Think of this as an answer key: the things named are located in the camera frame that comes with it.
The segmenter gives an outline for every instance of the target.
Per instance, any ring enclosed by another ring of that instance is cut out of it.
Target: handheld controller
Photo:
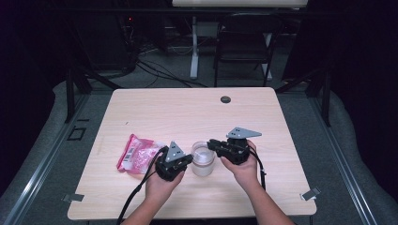
[[[185,155],[175,142],[171,142],[170,148],[163,147],[162,151],[163,154],[156,160],[156,173],[163,180],[174,181],[180,172],[187,170],[187,165],[192,162],[193,156]]]
[[[210,139],[207,148],[215,151],[217,157],[225,157],[235,165],[245,162],[250,155],[250,147],[246,138],[261,136],[259,132],[245,128],[235,127],[226,137],[226,142]]]

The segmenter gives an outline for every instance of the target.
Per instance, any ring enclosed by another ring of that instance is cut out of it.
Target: dark background
[[[19,0],[0,6],[1,193],[47,120],[53,87],[65,80],[73,63],[93,66],[76,33],[59,29],[66,28],[64,21],[42,13],[46,4]],[[363,161],[398,200],[398,5],[312,0],[308,9],[347,14],[338,22],[304,20],[283,76],[302,76],[335,53],[332,91],[351,116]]]

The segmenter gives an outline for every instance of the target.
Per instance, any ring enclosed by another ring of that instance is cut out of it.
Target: wooden table
[[[221,97],[231,98],[222,103]],[[117,218],[130,193],[140,183],[116,169],[129,136],[170,144],[186,153],[198,141],[218,139],[234,127],[261,132],[251,138],[267,176],[269,195],[287,215],[312,215],[314,200],[299,194],[310,190],[274,90],[255,88],[119,89],[103,117],[76,194],[70,219]],[[144,199],[143,188],[132,200],[129,215]],[[184,179],[155,218],[253,217],[251,203],[234,176],[216,158],[214,171],[196,176],[189,166]]]
[[[308,0],[173,0],[174,7],[305,8]]]

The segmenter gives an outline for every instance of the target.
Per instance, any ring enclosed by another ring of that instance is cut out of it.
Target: pink snack bag
[[[117,169],[120,172],[133,174],[146,173],[150,161],[163,146],[164,144],[148,139],[139,139],[131,134],[117,163]]]

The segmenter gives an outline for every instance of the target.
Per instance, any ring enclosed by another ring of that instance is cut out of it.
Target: gray carpet
[[[200,48],[199,78],[196,82],[211,86],[214,74],[212,69],[214,48],[211,44],[206,45],[207,41]],[[283,37],[279,40],[278,49],[271,67],[273,80],[268,83],[268,86],[276,88],[283,85],[281,76],[292,43],[292,37]],[[159,51],[147,52],[142,54],[140,59],[158,70],[165,71],[156,64],[162,65],[177,77],[190,82],[191,53],[186,48],[179,48],[178,50],[181,52],[176,53],[171,50],[167,55]],[[231,71],[235,71],[240,75],[247,74],[247,78],[254,78],[254,80],[244,82],[230,78],[220,81],[222,86],[260,86],[262,84],[261,81],[258,81],[258,78],[261,77],[261,70],[253,71],[253,67],[227,65],[223,66],[223,69],[224,76],[227,74],[231,75]],[[186,86],[182,82],[156,78],[139,67],[128,76],[117,77],[112,79],[112,81],[127,88]],[[69,203],[62,202],[61,199],[65,194],[74,193],[77,187],[111,95],[108,87],[94,80],[90,80],[90,82],[95,91],[77,116],[77,121],[73,123],[77,128],[85,128],[84,136],[80,141],[67,141],[67,137],[64,138],[60,145],[59,155],[54,161],[54,165],[38,195],[28,208],[22,224],[84,224],[82,221],[71,221],[68,219]],[[192,86],[200,87],[198,84],[192,84]],[[332,157],[329,140],[322,130],[321,123],[316,119],[318,112],[311,106],[310,100],[302,94],[303,86],[305,84],[295,88],[293,94],[280,94],[278,98],[310,187],[318,187],[322,191],[315,201],[317,212],[314,215],[314,224],[362,224],[358,210],[353,204],[350,193]],[[1,197],[2,223],[6,221],[10,210],[23,193],[29,178],[41,159],[46,155],[46,152],[52,148],[56,135],[63,127],[63,122],[66,118],[65,84],[61,83],[55,87],[54,91],[56,93],[56,102],[48,123],[42,130],[37,143],[32,148],[31,154],[26,159],[20,172],[7,192]],[[330,122],[331,128],[364,192],[369,207],[375,214],[378,224],[398,224],[397,203],[377,185],[372,175],[361,162],[355,142],[355,132],[349,116],[344,110],[344,105],[340,99],[334,95],[332,95],[330,103]],[[309,224],[308,217],[292,217],[292,219],[300,225]],[[175,224],[181,224],[182,222],[183,224],[232,224],[231,220],[173,222]],[[154,223],[166,224],[166,221],[155,221]],[[90,221],[90,224],[115,224],[115,222]]]

